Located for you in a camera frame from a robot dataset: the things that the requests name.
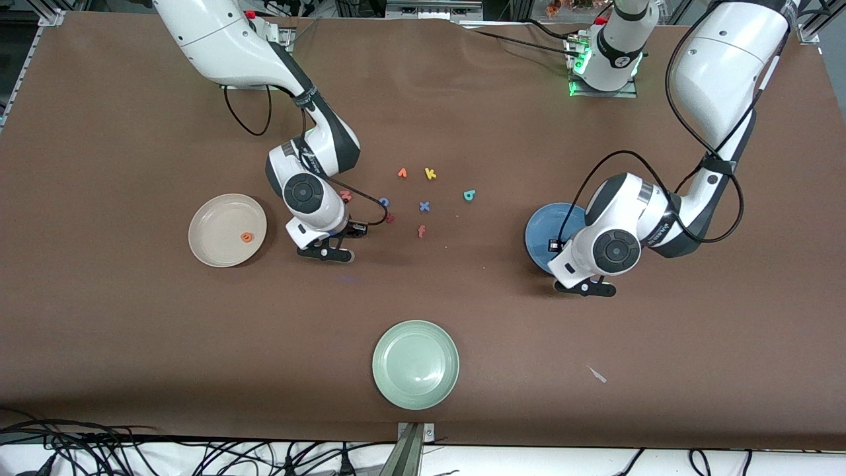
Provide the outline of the brown table cover sheet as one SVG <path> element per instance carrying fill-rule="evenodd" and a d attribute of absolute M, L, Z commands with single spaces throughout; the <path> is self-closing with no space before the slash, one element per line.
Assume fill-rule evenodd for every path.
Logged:
<path fill-rule="evenodd" d="M 604 155 L 670 188 L 701 159 L 664 97 L 683 31 L 654 31 L 636 99 L 593 99 L 550 52 L 441 19 L 320 19 L 294 54 L 362 143 L 341 179 L 395 214 L 342 264 L 296 255 L 266 180 L 300 130 L 287 95 L 254 138 L 157 15 L 68 13 L 0 133 L 0 405 L 177 436 L 387 441 L 418 420 L 450 444 L 846 448 L 846 124 L 813 46 L 789 43 L 757 106 L 727 240 L 644 252 L 612 298 L 556 292 L 525 251 Z M 223 194 L 267 232 L 215 268 L 188 226 Z M 432 409 L 372 376 L 408 320 L 459 353 Z"/>

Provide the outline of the metal equipment rack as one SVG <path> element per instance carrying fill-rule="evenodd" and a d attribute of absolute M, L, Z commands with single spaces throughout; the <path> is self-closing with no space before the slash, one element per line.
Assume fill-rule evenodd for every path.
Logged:
<path fill-rule="evenodd" d="M 510 20 L 512 0 L 327 0 L 339 17 Z"/>

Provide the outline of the beige brown plate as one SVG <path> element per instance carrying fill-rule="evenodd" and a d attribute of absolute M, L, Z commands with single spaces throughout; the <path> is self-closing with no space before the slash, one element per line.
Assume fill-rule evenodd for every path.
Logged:
<path fill-rule="evenodd" d="M 242 242 L 244 232 L 253 233 L 254 240 Z M 267 217 L 259 202 L 244 194 L 223 194 L 194 214 L 188 226 L 188 246 L 205 265 L 236 267 L 258 252 L 266 232 Z"/>

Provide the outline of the blue plate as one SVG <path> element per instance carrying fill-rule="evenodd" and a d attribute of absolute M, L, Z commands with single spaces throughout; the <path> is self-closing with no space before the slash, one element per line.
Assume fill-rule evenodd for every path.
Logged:
<path fill-rule="evenodd" d="M 539 208 L 529 218 L 525 227 L 525 247 L 533 262 L 547 274 L 553 274 L 550 262 L 554 257 L 547 256 L 547 241 L 567 242 L 575 235 L 580 237 L 600 234 L 607 226 L 601 222 L 588 225 L 586 211 L 572 203 L 550 203 Z"/>

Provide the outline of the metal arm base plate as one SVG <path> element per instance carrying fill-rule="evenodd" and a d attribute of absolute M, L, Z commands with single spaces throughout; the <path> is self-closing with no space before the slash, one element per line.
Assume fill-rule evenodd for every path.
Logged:
<path fill-rule="evenodd" d="M 566 52 L 571 52 L 567 59 L 568 88 L 570 96 L 617 97 L 633 99 L 637 96 L 635 73 L 641 56 L 631 66 L 614 69 L 603 66 L 607 63 L 600 55 L 593 54 L 590 41 L 584 35 L 569 35 L 562 44 Z"/>
<path fill-rule="evenodd" d="M 297 29 L 281 27 L 277 24 L 266 23 L 264 27 L 264 36 L 272 44 L 283 46 L 287 52 L 293 53 L 293 43 L 297 36 Z"/>

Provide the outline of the aluminium frame profile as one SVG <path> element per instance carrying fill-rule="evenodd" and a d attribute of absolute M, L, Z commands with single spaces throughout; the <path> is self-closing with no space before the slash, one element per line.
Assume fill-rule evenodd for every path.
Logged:
<path fill-rule="evenodd" d="M 818 44 L 819 33 L 843 11 L 846 11 L 846 0 L 800 0 L 796 17 L 800 44 Z"/>
<path fill-rule="evenodd" d="M 60 0 L 27 0 L 27 2 L 40 17 L 38 21 L 40 27 L 55 26 L 61 23 L 63 3 Z"/>

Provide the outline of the pale green plate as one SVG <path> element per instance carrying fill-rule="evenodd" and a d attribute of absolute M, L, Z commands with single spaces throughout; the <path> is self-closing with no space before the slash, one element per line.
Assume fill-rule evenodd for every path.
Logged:
<path fill-rule="evenodd" d="M 408 320 L 387 329 L 372 358 L 380 393 L 400 409 L 422 411 L 446 400 L 460 372 L 456 343 L 443 328 Z"/>

